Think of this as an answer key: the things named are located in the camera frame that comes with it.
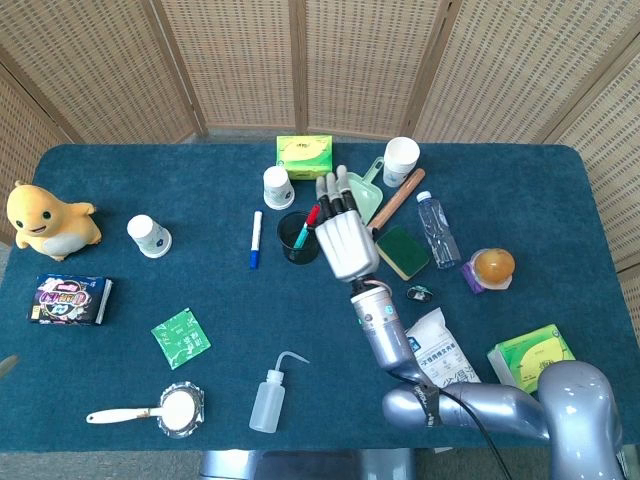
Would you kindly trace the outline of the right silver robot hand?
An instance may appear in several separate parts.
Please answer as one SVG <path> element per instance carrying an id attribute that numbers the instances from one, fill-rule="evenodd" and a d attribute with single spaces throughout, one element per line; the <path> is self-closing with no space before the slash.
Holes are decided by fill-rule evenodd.
<path id="1" fill-rule="evenodd" d="M 314 232 L 335 277 L 343 282 L 372 278 L 380 258 L 361 218 L 345 165 L 316 179 L 316 197 L 320 213 Z"/>

